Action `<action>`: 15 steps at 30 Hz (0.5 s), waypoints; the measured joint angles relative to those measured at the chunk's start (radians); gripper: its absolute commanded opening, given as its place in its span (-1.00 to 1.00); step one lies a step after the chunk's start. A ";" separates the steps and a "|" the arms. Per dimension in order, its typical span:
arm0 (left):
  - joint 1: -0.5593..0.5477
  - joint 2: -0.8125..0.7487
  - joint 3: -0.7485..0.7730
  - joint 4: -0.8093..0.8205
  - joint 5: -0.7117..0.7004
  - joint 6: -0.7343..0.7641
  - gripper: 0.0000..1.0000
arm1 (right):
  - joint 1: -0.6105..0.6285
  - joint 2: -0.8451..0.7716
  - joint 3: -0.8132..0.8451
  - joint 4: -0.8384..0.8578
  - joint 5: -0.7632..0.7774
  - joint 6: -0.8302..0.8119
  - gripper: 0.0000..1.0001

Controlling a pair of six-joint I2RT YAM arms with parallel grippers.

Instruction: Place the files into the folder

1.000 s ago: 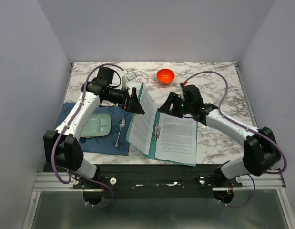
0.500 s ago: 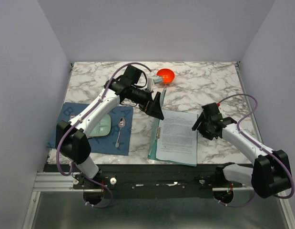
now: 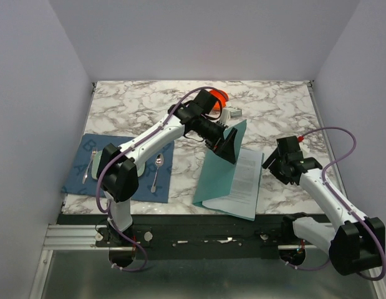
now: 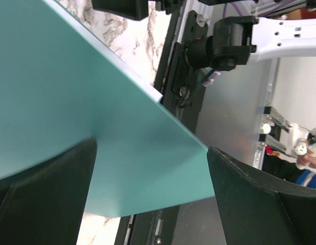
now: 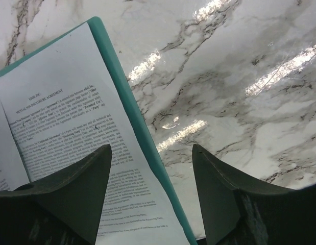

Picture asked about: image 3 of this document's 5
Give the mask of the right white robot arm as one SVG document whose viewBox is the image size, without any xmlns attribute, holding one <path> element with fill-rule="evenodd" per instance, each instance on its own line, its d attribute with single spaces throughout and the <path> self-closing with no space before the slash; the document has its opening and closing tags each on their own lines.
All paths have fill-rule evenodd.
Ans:
<svg viewBox="0 0 386 299">
<path fill-rule="evenodd" d="M 360 273 L 380 267 L 386 272 L 385 226 L 378 218 L 358 210 L 328 179 L 322 165 L 304 157 L 296 136 L 280 138 L 276 149 L 263 163 L 263 169 L 283 184 L 295 184 L 305 190 L 331 222 L 327 227 L 305 213 L 284 217 L 281 239 L 294 244 L 304 239 L 329 257 L 341 275 Z"/>
</svg>

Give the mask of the teal file folder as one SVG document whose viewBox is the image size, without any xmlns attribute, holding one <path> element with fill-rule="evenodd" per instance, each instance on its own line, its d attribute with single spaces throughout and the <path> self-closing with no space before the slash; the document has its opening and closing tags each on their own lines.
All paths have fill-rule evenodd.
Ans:
<svg viewBox="0 0 386 299">
<path fill-rule="evenodd" d="M 237 160 L 239 158 L 241 143 L 247 128 L 247 121 L 243 120 L 234 125 L 233 128 L 238 130 L 234 142 L 234 149 Z M 202 207 L 202 202 L 222 196 L 227 196 L 231 191 L 231 185 L 236 171 L 236 164 L 231 164 L 212 151 L 208 150 L 203 162 L 198 185 L 193 196 L 192 204 Z"/>
</svg>

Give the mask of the printed white paper sheets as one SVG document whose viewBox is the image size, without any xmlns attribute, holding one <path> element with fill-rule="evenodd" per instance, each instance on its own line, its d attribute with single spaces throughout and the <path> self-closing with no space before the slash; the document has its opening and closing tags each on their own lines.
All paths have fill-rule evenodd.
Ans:
<svg viewBox="0 0 386 299">
<path fill-rule="evenodd" d="M 260 151 L 241 149 L 230 193 L 205 200 L 202 206 L 241 219 L 255 220 L 263 158 Z"/>
</svg>

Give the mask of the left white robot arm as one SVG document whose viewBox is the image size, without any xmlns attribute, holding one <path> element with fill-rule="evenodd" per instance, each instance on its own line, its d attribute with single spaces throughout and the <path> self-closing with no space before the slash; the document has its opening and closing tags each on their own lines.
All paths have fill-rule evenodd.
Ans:
<svg viewBox="0 0 386 299">
<path fill-rule="evenodd" d="M 102 207 L 99 199 L 96 203 L 100 212 L 107 215 L 110 239 L 116 245 L 124 246 L 132 240 L 130 202 L 139 186 L 137 171 L 165 145 L 192 131 L 215 155 L 231 164 L 237 162 L 238 129 L 228 128 L 209 116 L 219 101 L 211 91 L 213 87 L 194 89 L 193 100 L 179 99 L 158 123 L 141 135 L 120 146 L 110 143 L 102 150 L 96 193 L 104 193 L 108 204 Z"/>
</svg>

